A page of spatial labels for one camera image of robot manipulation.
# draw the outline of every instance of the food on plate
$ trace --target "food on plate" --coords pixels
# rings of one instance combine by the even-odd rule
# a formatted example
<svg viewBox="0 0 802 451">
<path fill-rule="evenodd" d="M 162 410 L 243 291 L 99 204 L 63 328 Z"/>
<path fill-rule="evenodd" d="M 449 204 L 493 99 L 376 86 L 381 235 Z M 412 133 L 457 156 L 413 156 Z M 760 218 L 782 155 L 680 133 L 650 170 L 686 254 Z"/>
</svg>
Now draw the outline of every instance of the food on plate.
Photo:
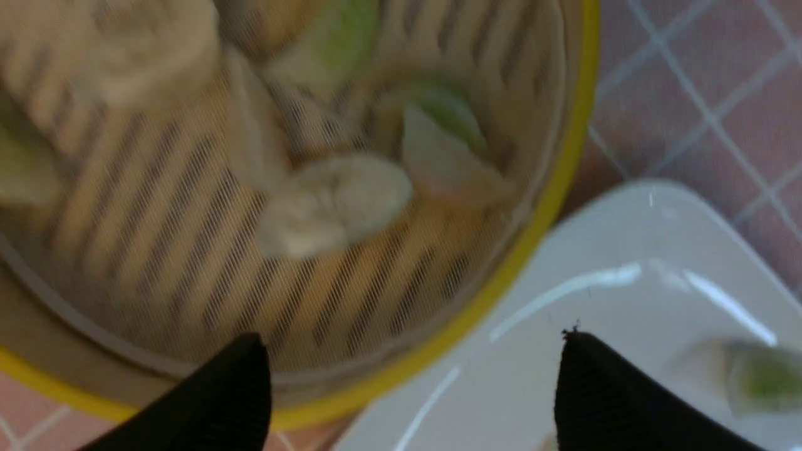
<svg viewBox="0 0 802 451">
<path fill-rule="evenodd" d="M 190 96 L 219 72 L 212 0 L 112 2 L 75 79 L 76 90 L 114 106 L 149 108 Z"/>
<path fill-rule="evenodd" d="M 0 94 L 0 205 L 45 205 L 61 185 L 50 145 L 14 101 Z"/>
<path fill-rule="evenodd" d="M 290 174 L 290 140 L 273 98 L 248 59 L 225 48 L 231 82 L 229 168 L 242 183 L 274 193 Z"/>
<path fill-rule="evenodd" d="M 407 106 L 403 127 L 401 161 L 424 196 L 460 209 L 485 209 L 515 192 L 512 182 L 422 108 Z"/>
<path fill-rule="evenodd" d="M 468 96 L 445 79 L 418 79 L 399 84 L 379 100 L 376 107 L 376 148 L 395 148 L 403 130 L 404 112 L 415 105 L 443 130 L 465 141 L 471 150 L 484 155 L 488 142 L 476 120 Z"/>
<path fill-rule="evenodd" d="M 300 36 L 263 75 L 330 100 L 370 58 L 379 30 L 379 0 L 326 0 Z"/>
<path fill-rule="evenodd" d="M 729 360 L 727 395 L 736 416 L 802 412 L 802 353 L 736 343 Z"/>
<path fill-rule="evenodd" d="M 217 0 L 223 35 L 263 61 L 292 42 L 325 0 Z"/>
<path fill-rule="evenodd" d="M 303 259 L 358 243 L 388 227 L 412 194 L 407 174 L 378 156 L 315 161 L 269 200 L 257 236 L 261 252 Z"/>
</svg>

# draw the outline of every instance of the green vegetable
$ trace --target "green vegetable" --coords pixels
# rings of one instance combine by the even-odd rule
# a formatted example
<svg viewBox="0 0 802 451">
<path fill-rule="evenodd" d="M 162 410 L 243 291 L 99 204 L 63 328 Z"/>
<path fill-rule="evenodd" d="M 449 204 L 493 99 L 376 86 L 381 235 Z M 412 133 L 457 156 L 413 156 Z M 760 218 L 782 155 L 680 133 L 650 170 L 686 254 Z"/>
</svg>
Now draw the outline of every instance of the green vegetable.
<svg viewBox="0 0 802 451">
<path fill-rule="evenodd" d="M 423 109 L 404 112 L 401 161 L 425 197 L 457 209 L 482 210 L 515 193 L 515 185 Z"/>
<path fill-rule="evenodd" d="M 409 105 L 417 106 L 443 130 L 465 141 L 474 153 L 486 153 L 488 142 L 473 114 L 468 96 L 441 79 L 400 84 L 382 98 L 377 109 L 379 145 L 392 146 L 396 141 L 404 110 Z"/>
<path fill-rule="evenodd" d="M 19 106 L 5 93 L 0 92 L 0 128 L 23 145 L 48 147 L 39 130 L 28 120 Z"/>
<path fill-rule="evenodd" d="M 0 126 L 0 205 L 46 204 L 61 187 L 55 158 L 26 127 L 8 127 Z"/>
<path fill-rule="evenodd" d="M 755 346 L 731 351 L 730 405 L 739 415 L 802 410 L 802 356 Z"/>
<path fill-rule="evenodd" d="M 370 58 L 379 31 L 379 0 L 327 0 L 298 41 L 264 69 L 267 79 L 330 99 Z"/>
</svg>

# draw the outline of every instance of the tile grout line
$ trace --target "tile grout line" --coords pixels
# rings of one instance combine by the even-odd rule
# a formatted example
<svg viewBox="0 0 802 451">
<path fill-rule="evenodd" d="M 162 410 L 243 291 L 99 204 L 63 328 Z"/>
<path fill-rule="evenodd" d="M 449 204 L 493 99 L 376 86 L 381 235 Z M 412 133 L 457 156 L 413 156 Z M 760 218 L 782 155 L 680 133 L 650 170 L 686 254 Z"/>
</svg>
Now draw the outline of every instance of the tile grout line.
<svg viewBox="0 0 802 451">
<path fill-rule="evenodd" d="M 17 436 L 14 434 L 14 431 L 11 429 L 11 425 L 8 424 L 8 421 L 0 415 L 0 431 L 6 434 L 6 438 L 9 441 L 9 449 L 15 451 L 19 448 L 19 440 Z"/>
<path fill-rule="evenodd" d="M 755 167 L 744 156 L 741 149 L 738 148 L 737 144 L 735 144 L 732 138 L 729 137 L 729 135 L 724 130 L 724 127 L 721 125 L 718 119 L 715 116 L 713 116 L 713 113 L 705 104 L 704 99 L 696 91 L 696 88 L 694 87 L 693 83 L 685 74 L 685 71 L 682 69 L 682 67 L 680 66 L 679 61 L 677 61 L 677 59 L 671 53 L 671 50 L 668 48 L 666 43 L 663 42 L 660 36 L 655 32 L 654 24 L 649 20 L 649 17 L 646 14 L 646 12 L 641 8 L 640 5 L 636 3 L 635 0 L 627 0 L 627 4 L 630 6 L 630 9 L 632 10 L 635 17 L 638 18 L 638 21 L 640 21 L 643 27 L 649 31 L 651 38 L 654 40 L 654 43 L 657 45 L 660 53 L 662 54 L 662 57 L 666 60 L 666 63 L 668 64 L 669 68 L 674 73 L 674 76 L 678 78 L 679 83 L 683 86 L 686 93 L 690 96 L 691 100 L 693 101 L 693 103 L 702 112 L 705 120 L 708 122 L 711 129 L 715 131 L 716 135 L 724 143 L 724 146 L 730 151 L 730 153 L 735 157 L 735 159 L 738 160 L 741 166 L 744 169 L 746 169 L 749 177 L 752 179 L 752 181 L 754 181 L 758 185 L 760 191 L 768 197 L 768 200 L 772 203 L 774 208 L 777 209 L 777 211 L 780 213 L 780 216 L 782 217 L 785 225 L 788 227 L 789 230 L 791 230 L 791 232 L 796 237 L 797 241 L 800 244 L 802 244 L 802 230 L 800 230 L 799 226 L 797 226 L 794 223 L 794 221 L 791 220 L 790 215 L 788 214 L 788 210 L 785 208 L 785 205 L 782 205 L 782 202 L 780 202 L 779 199 L 776 198 L 776 196 L 772 195 L 772 193 L 769 192 L 768 183 L 763 179 L 763 176 L 761 176 L 757 172 L 757 169 L 755 169 Z"/>
<path fill-rule="evenodd" d="M 293 442 L 291 442 L 287 437 L 287 434 L 277 433 L 276 437 L 278 437 L 278 440 L 282 443 L 282 445 L 287 448 L 287 451 L 295 451 L 295 445 L 293 445 Z"/>
<path fill-rule="evenodd" d="M 784 69 L 792 61 L 792 59 L 793 52 L 789 49 L 784 49 L 777 55 L 774 55 L 768 60 L 768 62 L 766 62 L 766 65 L 757 72 L 757 74 L 732 90 L 727 98 L 725 98 L 712 112 L 713 117 L 720 122 L 724 116 L 735 109 L 735 107 L 743 102 L 749 95 L 758 91 L 766 84 L 768 80 L 770 80 L 779 71 Z M 688 132 L 675 146 L 673 146 L 672 149 L 669 149 L 669 151 L 660 161 L 648 168 L 646 173 L 654 175 L 662 171 L 672 161 L 676 160 L 683 153 L 685 153 L 690 146 L 696 144 L 696 141 L 702 137 L 708 128 L 709 124 L 707 119 L 703 117 L 698 125 L 692 128 L 691 131 Z"/>
<path fill-rule="evenodd" d="M 698 0 L 688 6 L 681 13 L 677 14 L 671 22 L 663 27 L 663 40 L 670 40 L 680 32 L 685 30 L 705 11 L 710 9 L 716 0 Z M 625 80 L 632 76 L 649 58 L 658 52 L 658 48 L 651 39 L 648 43 L 640 46 L 628 59 L 619 63 L 605 78 L 596 85 L 596 100 L 610 94 L 616 87 L 620 86 Z"/>
<path fill-rule="evenodd" d="M 20 439 L 19 445 L 29 445 L 31 442 L 41 437 L 45 432 L 47 432 L 50 428 L 55 426 L 59 421 L 67 416 L 70 411 L 70 408 L 68 408 L 66 405 L 61 406 L 47 418 L 40 421 L 39 424 L 34 426 L 33 429 L 31 429 L 28 434 L 25 435 L 25 437 Z"/>
<path fill-rule="evenodd" d="M 774 185 L 769 186 L 768 192 L 772 193 L 774 196 L 779 196 L 780 191 L 785 189 L 786 186 L 790 185 L 791 182 L 796 180 L 799 175 L 802 175 L 802 162 L 797 163 L 796 166 L 791 168 L 791 170 L 789 170 L 785 175 L 780 177 L 780 179 L 775 182 Z M 752 203 L 744 207 L 741 213 L 735 215 L 735 218 L 732 221 L 735 223 L 745 221 L 752 213 L 754 213 L 758 208 L 762 207 L 766 202 L 769 202 L 769 196 L 767 193 L 764 193 Z"/>
<path fill-rule="evenodd" d="M 620 175 L 625 181 L 630 180 L 632 178 L 630 172 L 626 170 L 626 168 L 621 164 L 621 162 L 618 161 L 618 158 L 616 158 L 615 155 L 613 155 L 613 153 L 610 151 L 610 149 L 607 148 L 607 143 L 604 142 L 604 139 L 602 138 L 601 135 L 599 135 L 599 133 L 596 131 L 596 128 L 593 125 L 588 127 L 588 136 L 590 137 L 590 140 L 593 141 L 594 144 L 596 144 L 596 147 L 598 147 L 599 150 L 601 150 L 602 155 L 604 155 L 605 158 L 607 158 L 607 160 L 613 165 L 615 170 L 618 171 L 618 175 Z"/>
<path fill-rule="evenodd" d="M 313 441 L 309 445 L 307 445 L 301 451 L 321 451 L 321 447 L 323 447 L 326 443 L 328 443 L 335 435 L 337 435 L 337 429 L 331 429 L 328 434 L 324 437 L 319 437 L 316 441 Z"/>
<path fill-rule="evenodd" d="M 800 57 L 798 46 L 796 45 L 796 39 L 794 39 L 794 34 L 788 29 L 788 25 L 786 25 L 785 21 L 783 20 L 782 14 L 780 14 L 777 9 L 768 1 L 768 0 L 755 0 L 755 3 L 763 11 L 763 15 L 766 16 L 766 20 L 768 21 L 769 25 L 772 26 L 774 31 L 780 36 L 780 38 L 785 43 L 785 46 L 794 52 L 794 56 L 796 60 L 802 63 L 802 58 Z"/>
</svg>

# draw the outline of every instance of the cabbage piece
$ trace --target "cabbage piece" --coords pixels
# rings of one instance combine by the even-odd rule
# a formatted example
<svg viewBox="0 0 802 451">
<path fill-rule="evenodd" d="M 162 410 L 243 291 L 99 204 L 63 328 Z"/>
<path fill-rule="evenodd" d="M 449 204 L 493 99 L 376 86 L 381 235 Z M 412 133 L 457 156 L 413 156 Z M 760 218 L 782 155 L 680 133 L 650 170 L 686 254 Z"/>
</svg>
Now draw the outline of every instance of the cabbage piece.
<svg viewBox="0 0 802 451">
<path fill-rule="evenodd" d="M 468 96 L 442 79 L 422 79 L 392 88 L 376 108 L 376 147 L 392 149 L 401 134 L 404 111 L 416 105 L 443 130 L 465 141 L 473 152 L 485 155 L 488 142 L 471 109 Z"/>
<path fill-rule="evenodd" d="M 741 343 L 729 354 L 727 394 L 736 416 L 802 412 L 802 354 Z"/>
<path fill-rule="evenodd" d="M 334 156 L 295 173 L 270 199 L 257 235 L 267 258 L 303 259 L 389 226 L 412 199 L 407 174 L 367 154 Z"/>
<path fill-rule="evenodd" d="M 460 209 L 484 209 L 515 186 L 416 106 L 404 113 L 401 160 L 423 195 Z"/>
<path fill-rule="evenodd" d="M 0 94 L 0 205 L 45 205 L 61 186 L 50 145 Z"/>
<path fill-rule="evenodd" d="M 329 100 L 371 56 L 379 0 L 328 0 L 298 41 L 267 62 L 263 75 Z"/>
</svg>

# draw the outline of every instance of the white rectangular plate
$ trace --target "white rectangular plate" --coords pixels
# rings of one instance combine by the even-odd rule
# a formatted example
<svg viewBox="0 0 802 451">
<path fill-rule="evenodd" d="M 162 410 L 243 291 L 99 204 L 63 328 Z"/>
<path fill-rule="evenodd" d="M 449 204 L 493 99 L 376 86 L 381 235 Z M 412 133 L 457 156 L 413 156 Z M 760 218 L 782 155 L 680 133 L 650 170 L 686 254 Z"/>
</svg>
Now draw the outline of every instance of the white rectangular plate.
<svg viewBox="0 0 802 451">
<path fill-rule="evenodd" d="M 486 320 L 373 403 L 337 449 L 539 449 L 555 431 L 561 331 L 577 322 L 757 445 L 802 451 L 802 416 L 731 415 L 719 346 L 802 351 L 802 307 L 704 201 L 662 182 L 619 189 L 555 230 Z"/>
</svg>

